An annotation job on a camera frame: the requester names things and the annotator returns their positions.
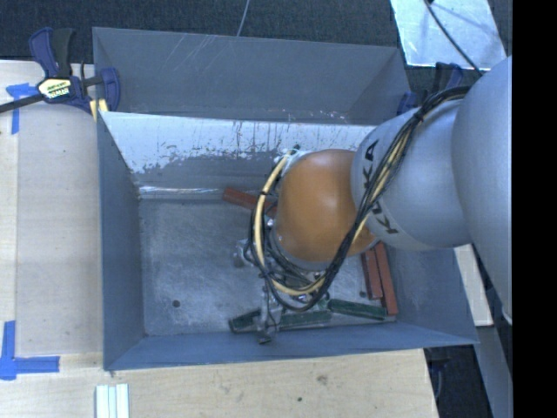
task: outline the blue tape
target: blue tape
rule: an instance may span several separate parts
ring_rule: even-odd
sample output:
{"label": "blue tape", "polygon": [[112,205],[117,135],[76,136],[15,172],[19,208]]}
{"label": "blue tape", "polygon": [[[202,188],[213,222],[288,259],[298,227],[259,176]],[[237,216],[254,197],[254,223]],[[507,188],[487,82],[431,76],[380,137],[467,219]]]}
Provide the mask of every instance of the blue tape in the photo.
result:
{"label": "blue tape", "polygon": [[0,353],[0,380],[13,381],[18,374],[57,373],[60,371],[60,356],[17,358],[16,322],[3,324],[2,353]]}
{"label": "blue tape", "polygon": [[[35,96],[38,94],[37,88],[29,84],[16,84],[6,87],[6,91],[14,98],[26,98],[28,96]],[[11,115],[11,134],[15,135],[19,131],[19,109],[16,108]]]}

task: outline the bin floor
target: bin floor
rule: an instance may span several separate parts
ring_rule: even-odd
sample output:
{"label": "bin floor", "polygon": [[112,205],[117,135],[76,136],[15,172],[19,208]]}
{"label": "bin floor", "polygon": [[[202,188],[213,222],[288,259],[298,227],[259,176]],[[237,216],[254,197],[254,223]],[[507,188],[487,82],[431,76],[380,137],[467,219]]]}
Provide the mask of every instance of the bin floor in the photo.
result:
{"label": "bin floor", "polygon": [[[255,266],[235,267],[250,212],[221,200],[144,199],[142,227],[144,326],[148,335],[228,331],[228,320],[261,305],[263,281]],[[366,302],[358,257],[351,257],[330,289],[336,299]],[[332,324],[362,320],[335,314]]]}

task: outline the white cable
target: white cable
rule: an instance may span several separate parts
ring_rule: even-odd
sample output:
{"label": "white cable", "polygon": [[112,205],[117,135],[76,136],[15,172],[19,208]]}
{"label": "white cable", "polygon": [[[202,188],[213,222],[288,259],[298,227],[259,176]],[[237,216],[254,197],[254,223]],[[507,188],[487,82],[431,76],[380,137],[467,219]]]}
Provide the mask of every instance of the white cable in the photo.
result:
{"label": "white cable", "polygon": [[240,33],[242,32],[242,29],[244,28],[245,16],[247,15],[247,10],[250,7],[250,1],[251,0],[245,0],[244,15],[242,16],[242,21],[240,22],[240,26],[238,28],[238,32],[236,33],[236,37],[240,37]]}

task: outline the gray bin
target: gray bin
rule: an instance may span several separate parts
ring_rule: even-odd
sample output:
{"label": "gray bin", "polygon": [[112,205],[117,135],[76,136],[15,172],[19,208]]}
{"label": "gray bin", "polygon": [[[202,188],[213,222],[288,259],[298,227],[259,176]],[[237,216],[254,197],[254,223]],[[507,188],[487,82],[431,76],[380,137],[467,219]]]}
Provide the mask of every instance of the gray bin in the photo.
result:
{"label": "gray bin", "polygon": [[[97,125],[106,369],[477,341],[450,250],[387,248],[395,322],[292,330],[264,346],[226,327],[258,306],[261,281],[232,264],[249,211],[223,189],[257,192],[295,144],[355,150],[408,89],[396,49],[113,29],[95,29],[94,45],[96,67],[122,82],[118,112]],[[339,284],[356,283],[354,267]]]}

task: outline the green object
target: green object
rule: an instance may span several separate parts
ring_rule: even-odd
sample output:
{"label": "green object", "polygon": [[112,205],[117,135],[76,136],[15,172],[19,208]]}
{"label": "green object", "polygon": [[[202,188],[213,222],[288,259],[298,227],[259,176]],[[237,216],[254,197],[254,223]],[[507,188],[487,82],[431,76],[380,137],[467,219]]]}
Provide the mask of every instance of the green object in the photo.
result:
{"label": "green object", "polygon": [[331,320],[331,318],[332,312],[327,310],[311,311],[308,313],[283,314],[280,318],[280,323],[278,324],[278,326],[281,329],[285,329],[307,327],[310,325],[321,325]]}
{"label": "green object", "polygon": [[230,319],[228,321],[228,326],[233,333],[239,333],[242,330],[253,326],[253,319],[258,317],[259,315],[261,315],[260,309],[250,311],[249,313],[242,314],[237,318]]}
{"label": "green object", "polygon": [[387,315],[386,308],[348,302],[346,300],[331,299],[327,306],[333,313],[347,314],[349,316],[364,317],[367,319],[384,320]]}

